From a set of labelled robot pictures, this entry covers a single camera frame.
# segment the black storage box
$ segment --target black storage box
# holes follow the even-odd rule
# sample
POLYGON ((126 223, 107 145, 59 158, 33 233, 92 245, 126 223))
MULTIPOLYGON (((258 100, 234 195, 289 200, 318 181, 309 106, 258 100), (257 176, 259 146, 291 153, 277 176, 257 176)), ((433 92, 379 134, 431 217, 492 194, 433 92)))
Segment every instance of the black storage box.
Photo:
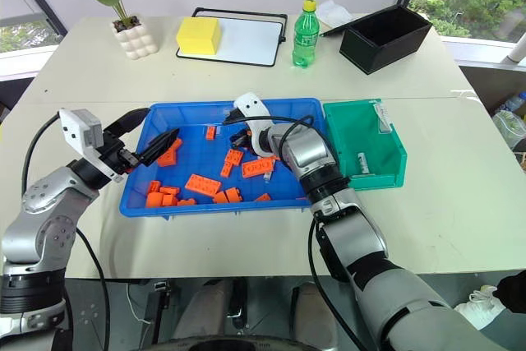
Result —
POLYGON ((403 6, 392 6, 349 24, 339 52, 366 74, 414 53, 431 23, 403 6))

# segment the white tissue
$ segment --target white tissue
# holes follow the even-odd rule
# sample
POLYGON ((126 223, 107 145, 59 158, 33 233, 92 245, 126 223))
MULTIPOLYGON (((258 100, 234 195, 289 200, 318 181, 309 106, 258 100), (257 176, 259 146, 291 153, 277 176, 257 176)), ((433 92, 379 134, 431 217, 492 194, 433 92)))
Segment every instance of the white tissue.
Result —
POLYGON ((353 16, 347 9, 336 4, 333 0, 327 0, 319 5, 316 9, 316 16, 331 28, 338 27, 353 20, 353 16))

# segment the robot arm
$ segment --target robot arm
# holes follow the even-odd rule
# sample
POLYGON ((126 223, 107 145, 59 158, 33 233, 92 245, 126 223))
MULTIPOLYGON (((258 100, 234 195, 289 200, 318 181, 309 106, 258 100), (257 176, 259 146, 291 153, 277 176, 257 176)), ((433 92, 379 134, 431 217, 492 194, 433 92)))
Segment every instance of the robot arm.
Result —
POLYGON ((57 325, 64 319, 64 275, 78 219, 100 188, 110 180, 121 181, 140 164, 150 165, 177 138, 174 129, 156 137, 142 153, 126 150, 119 137, 137 127, 148 112, 131 111, 102 131, 100 121, 87 110, 60 110, 66 140, 84 158, 28 188, 20 214, 2 238, 2 349, 71 348, 71 335, 57 325))
MULTIPOLYGON (((226 123, 268 114, 254 94, 238 98, 226 123), (254 106, 263 111, 258 113, 254 106)), ((381 231, 363 209, 329 146, 313 129, 251 120, 252 147, 259 156, 282 155, 302 184, 320 225, 316 239, 331 273, 353 286, 372 338, 384 350, 502 350, 481 335, 414 273, 388 259, 381 231)))

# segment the yellow sponge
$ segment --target yellow sponge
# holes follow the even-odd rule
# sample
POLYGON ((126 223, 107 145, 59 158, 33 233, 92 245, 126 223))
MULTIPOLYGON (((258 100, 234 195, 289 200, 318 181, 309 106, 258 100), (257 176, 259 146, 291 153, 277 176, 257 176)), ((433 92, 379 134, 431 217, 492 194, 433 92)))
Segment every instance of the yellow sponge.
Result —
POLYGON ((187 16, 182 20, 176 36, 184 53, 214 55, 219 47, 219 20, 209 16, 187 16))

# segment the green plastic bottle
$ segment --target green plastic bottle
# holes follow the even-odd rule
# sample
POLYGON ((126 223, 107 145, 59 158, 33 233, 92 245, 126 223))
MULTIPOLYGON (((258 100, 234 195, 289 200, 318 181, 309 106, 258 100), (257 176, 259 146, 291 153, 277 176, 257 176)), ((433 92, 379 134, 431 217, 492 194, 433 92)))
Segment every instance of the green plastic bottle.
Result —
POLYGON ((303 13, 294 25, 293 63, 308 67, 314 62, 314 50, 320 33, 320 22, 316 18, 316 1, 305 0, 303 13))

